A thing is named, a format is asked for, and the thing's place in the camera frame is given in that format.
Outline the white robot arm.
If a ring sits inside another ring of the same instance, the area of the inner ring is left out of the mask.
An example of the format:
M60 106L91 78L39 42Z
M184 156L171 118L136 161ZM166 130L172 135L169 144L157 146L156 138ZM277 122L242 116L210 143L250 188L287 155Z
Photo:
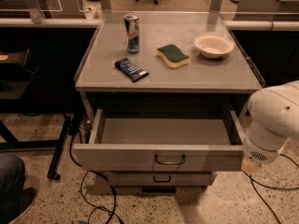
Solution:
M288 138L299 139L299 81L254 92L248 111L252 121L243 141L241 170L252 174L274 162Z

